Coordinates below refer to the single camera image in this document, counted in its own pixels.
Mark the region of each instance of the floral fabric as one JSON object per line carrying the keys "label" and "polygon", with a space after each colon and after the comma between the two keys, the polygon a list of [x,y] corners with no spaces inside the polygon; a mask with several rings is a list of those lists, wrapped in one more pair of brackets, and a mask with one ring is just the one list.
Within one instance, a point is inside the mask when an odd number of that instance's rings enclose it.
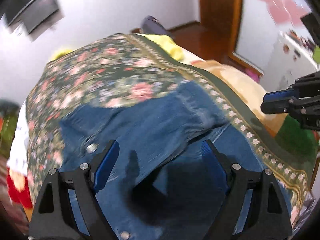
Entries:
{"label": "floral fabric", "polygon": [[49,62],[27,98],[32,202],[49,169],[62,165],[64,143],[59,121],[63,116],[81,104],[132,106],[165,96],[179,83],[194,80],[247,138],[257,157],[292,191],[292,207],[299,210],[308,191],[306,172],[295,170],[272,153],[207,74],[165,58],[159,47],[134,34],[114,34]]}

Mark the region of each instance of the metal screw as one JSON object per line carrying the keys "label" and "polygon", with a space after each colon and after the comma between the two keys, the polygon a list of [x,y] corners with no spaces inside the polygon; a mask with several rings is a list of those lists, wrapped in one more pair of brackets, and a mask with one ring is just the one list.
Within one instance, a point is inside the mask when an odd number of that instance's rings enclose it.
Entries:
{"label": "metal screw", "polygon": [[55,174],[56,172],[57,172],[57,170],[56,170],[55,168],[52,168],[52,169],[49,170],[49,174],[50,174],[50,175],[53,175],[53,174]]}
{"label": "metal screw", "polygon": [[120,236],[123,240],[128,240],[130,237],[130,234],[127,231],[123,231]]}
{"label": "metal screw", "polygon": [[88,153],[93,153],[96,149],[98,149],[99,144],[92,143],[87,147]]}
{"label": "metal screw", "polygon": [[234,163],[234,164],[232,165],[232,168],[234,168],[235,170],[239,170],[239,169],[241,169],[241,165],[238,164],[238,163]]}
{"label": "metal screw", "polygon": [[265,169],[264,172],[267,175],[271,175],[272,174],[272,171],[270,169]]}
{"label": "metal screw", "polygon": [[80,165],[80,169],[81,170],[85,170],[85,169],[87,169],[89,167],[89,164],[88,163],[82,163],[81,165]]}

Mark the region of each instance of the brown wooden floor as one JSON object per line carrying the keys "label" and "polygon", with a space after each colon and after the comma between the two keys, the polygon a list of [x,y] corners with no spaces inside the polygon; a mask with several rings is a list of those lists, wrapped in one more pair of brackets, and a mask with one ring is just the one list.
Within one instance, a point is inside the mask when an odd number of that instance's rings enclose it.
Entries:
{"label": "brown wooden floor", "polygon": [[241,71],[244,68],[231,60],[228,55],[229,37],[219,31],[209,30],[199,22],[187,24],[170,30],[174,41],[180,47],[191,51],[202,59],[214,59],[231,65]]}

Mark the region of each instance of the green cloth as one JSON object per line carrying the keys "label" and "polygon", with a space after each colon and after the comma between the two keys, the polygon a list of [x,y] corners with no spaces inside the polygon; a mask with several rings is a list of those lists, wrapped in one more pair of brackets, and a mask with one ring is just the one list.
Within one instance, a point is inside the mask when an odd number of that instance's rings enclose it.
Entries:
{"label": "green cloth", "polygon": [[313,131],[301,129],[299,122],[289,115],[284,119],[275,140],[280,147],[290,152],[301,162],[308,160],[313,163],[318,152],[318,143]]}
{"label": "green cloth", "polygon": [[7,115],[3,119],[3,125],[0,131],[0,155],[6,159],[10,157],[10,149],[17,122],[18,116],[16,114]]}
{"label": "green cloth", "polygon": [[315,60],[315,62],[317,62],[318,64],[320,63],[320,48],[319,46],[316,46],[315,51],[313,52],[313,59]]}

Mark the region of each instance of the jacket button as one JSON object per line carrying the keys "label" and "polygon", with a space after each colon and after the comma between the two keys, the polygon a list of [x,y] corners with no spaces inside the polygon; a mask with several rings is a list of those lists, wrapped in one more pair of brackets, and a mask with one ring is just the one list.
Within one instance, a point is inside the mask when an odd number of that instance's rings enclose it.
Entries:
{"label": "jacket button", "polygon": [[97,148],[99,144],[92,143],[87,147],[87,152],[88,153],[93,153]]}

